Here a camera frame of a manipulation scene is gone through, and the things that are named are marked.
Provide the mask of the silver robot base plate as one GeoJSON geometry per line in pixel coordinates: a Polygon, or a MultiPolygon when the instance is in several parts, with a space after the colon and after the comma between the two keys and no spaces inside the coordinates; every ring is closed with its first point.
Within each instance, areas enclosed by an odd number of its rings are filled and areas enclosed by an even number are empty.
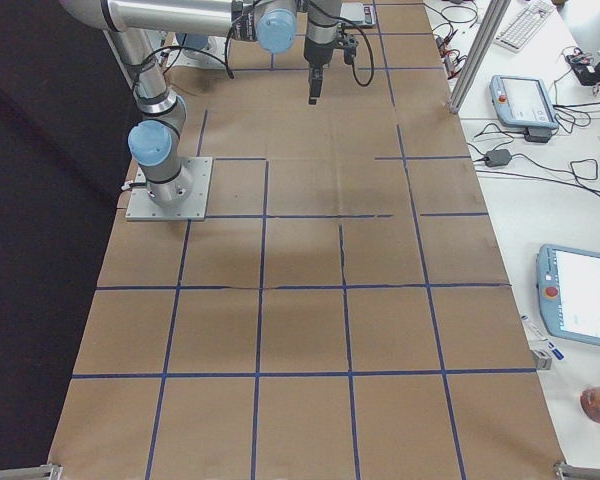
{"type": "Polygon", "coordinates": [[[204,221],[206,217],[212,157],[179,157],[181,169],[171,182],[149,182],[139,169],[128,182],[128,221],[204,221]]]}

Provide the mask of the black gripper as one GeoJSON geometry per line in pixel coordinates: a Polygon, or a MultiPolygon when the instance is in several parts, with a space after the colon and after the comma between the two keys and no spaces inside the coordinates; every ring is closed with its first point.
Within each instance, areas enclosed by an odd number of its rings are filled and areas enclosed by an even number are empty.
{"type": "Polygon", "coordinates": [[[309,64],[309,97],[308,104],[316,105],[321,97],[323,84],[323,68],[331,62],[333,52],[338,49],[344,52],[344,63],[353,66],[357,54],[358,40],[353,35],[338,35],[334,40],[322,44],[305,38],[304,58],[309,64]]]}

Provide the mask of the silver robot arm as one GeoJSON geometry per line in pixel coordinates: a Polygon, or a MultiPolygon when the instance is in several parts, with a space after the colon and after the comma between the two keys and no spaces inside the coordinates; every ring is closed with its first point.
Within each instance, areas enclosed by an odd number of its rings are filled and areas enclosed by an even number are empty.
{"type": "Polygon", "coordinates": [[[358,45],[345,31],[355,24],[342,15],[339,1],[65,1],[62,6],[81,23],[109,34],[143,115],[128,135],[131,154],[144,174],[150,203],[168,207],[190,197],[194,176],[177,155],[186,103],[168,85],[149,32],[256,42],[280,54],[292,46],[297,16],[304,13],[310,104],[320,98],[323,70],[334,51],[343,51],[351,65],[358,45]]]}

